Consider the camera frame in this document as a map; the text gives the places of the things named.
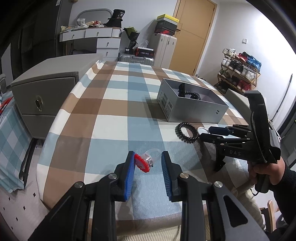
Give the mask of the person's right hand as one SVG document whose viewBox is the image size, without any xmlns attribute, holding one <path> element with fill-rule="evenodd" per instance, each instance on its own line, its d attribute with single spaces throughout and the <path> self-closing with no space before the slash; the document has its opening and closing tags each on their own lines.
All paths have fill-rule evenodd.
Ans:
<svg viewBox="0 0 296 241">
<path fill-rule="evenodd" d="M 263 164 L 263 165 L 252 165 L 250 161 L 248 163 L 248 173 L 249 178 L 252 182 L 252 184 L 257 183 L 257 175 L 267 175 L 269 176 L 269 180 L 272 185 L 278 184 L 285 172 L 285 162 L 282 158 L 278 160 L 278 162 L 270 163 L 270 164 Z"/>
</svg>

